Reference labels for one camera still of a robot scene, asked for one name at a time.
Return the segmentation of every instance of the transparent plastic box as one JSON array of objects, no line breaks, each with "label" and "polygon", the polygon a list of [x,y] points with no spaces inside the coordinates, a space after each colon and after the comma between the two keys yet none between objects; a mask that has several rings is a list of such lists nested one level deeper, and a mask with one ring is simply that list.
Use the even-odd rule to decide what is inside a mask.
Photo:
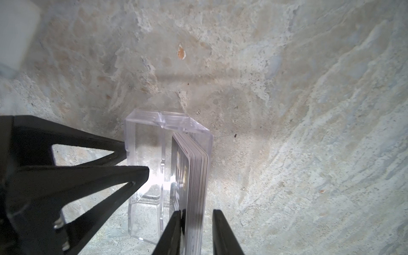
[{"label": "transparent plastic box", "polygon": [[[126,117],[124,124],[128,165],[148,166],[150,169],[148,181],[129,198],[129,234],[157,244],[170,214],[170,186],[174,182],[174,178],[170,176],[172,134],[188,134],[207,153],[207,172],[211,165],[213,135],[203,125],[183,113],[135,109]],[[205,177],[205,189],[207,182],[208,174]]]}]

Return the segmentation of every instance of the black plastic part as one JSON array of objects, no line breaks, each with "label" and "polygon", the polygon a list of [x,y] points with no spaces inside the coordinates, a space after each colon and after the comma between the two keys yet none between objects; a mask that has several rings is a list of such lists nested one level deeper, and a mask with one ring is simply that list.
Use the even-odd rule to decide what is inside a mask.
[{"label": "black plastic part", "polygon": [[169,223],[167,224],[162,237],[160,238],[152,255],[179,255],[180,254],[180,236],[181,236],[181,213],[173,212]]},{"label": "black plastic part", "polygon": [[221,210],[213,211],[214,255],[244,255]]},{"label": "black plastic part", "polygon": [[[78,166],[55,166],[52,145],[113,151]],[[78,254],[148,179],[145,166],[114,166],[124,142],[33,116],[0,116],[0,253]],[[67,203],[129,182],[73,222],[54,228]]]}]

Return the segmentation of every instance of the beige stone surface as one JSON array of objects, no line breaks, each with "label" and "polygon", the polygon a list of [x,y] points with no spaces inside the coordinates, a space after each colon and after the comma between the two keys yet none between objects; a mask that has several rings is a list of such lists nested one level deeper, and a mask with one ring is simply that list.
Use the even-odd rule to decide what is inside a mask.
[{"label": "beige stone surface", "polygon": [[[201,122],[215,136],[202,254],[214,208],[248,255],[408,253],[407,1],[44,8],[20,75],[0,78],[0,113],[117,139],[137,107]],[[124,218],[82,253],[150,254]]]}]

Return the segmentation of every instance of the open card case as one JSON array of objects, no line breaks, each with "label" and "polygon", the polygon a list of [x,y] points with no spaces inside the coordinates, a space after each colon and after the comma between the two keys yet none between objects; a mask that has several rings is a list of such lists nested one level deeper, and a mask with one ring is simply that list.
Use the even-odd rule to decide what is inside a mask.
[{"label": "open card case", "polygon": [[213,135],[183,113],[135,109],[125,119],[128,165],[148,166],[148,181],[129,199],[129,234],[157,244],[182,212],[181,254],[200,254]]}]

